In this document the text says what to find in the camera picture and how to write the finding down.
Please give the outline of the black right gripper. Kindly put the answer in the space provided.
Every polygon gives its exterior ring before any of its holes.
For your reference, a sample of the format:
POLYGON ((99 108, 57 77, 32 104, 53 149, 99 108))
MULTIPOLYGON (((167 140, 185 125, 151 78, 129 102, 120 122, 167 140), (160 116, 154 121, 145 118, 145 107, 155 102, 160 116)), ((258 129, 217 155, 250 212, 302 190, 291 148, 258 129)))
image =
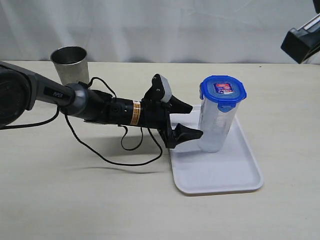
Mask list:
POLYGON ((320 51, 320 14, 300 28, 291 28, 280 48, 296 63, 302 64, 320 51))

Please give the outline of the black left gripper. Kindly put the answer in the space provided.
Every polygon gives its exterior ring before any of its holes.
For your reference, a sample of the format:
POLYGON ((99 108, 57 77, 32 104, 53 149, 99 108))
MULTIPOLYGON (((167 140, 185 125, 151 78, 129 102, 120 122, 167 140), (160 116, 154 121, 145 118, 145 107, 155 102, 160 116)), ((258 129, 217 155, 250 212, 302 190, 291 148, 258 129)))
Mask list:
POLYGON ((172 129, 170 114, 189 114, 193 106, 175 96, 172 96, 168 102, 162 102, 164 89, 160 75, 157 73, 152 77, 151 87, 141 99, 145 126, 156 129, 168 149, 174 149, 184 142, 200 139, 203 131, 199 129, 189 128, 181 123, 172 129))

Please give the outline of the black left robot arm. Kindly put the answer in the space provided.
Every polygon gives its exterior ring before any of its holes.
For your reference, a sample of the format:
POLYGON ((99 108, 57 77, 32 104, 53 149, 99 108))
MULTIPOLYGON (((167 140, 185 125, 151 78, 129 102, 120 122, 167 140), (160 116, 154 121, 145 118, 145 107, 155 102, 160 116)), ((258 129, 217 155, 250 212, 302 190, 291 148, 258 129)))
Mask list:
POLYGON ((200 139, 203 132, 177 124, 171 128, 171 114, 189 114, 193 107, 173 96, 168 80, 155 74, 151 87, 140 101, 118 98, 90 89, 83 82, 63 86, 47 77, 7 62, 0 63, 0 127, 30 111, 36 101, 50 103, 62 113, 102 125, 156 129, 165 147, 200 139))

